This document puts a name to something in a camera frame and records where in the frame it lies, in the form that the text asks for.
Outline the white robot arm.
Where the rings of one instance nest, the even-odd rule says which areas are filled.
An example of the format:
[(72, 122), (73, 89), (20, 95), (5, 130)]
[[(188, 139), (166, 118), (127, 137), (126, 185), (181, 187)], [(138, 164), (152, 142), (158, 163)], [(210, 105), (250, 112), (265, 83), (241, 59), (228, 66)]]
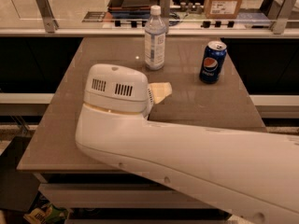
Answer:
[(128, 67), (92, 66), (78, 148), (255, 224), (299, 224), (297, 137), (150, 121), (171, 91)]

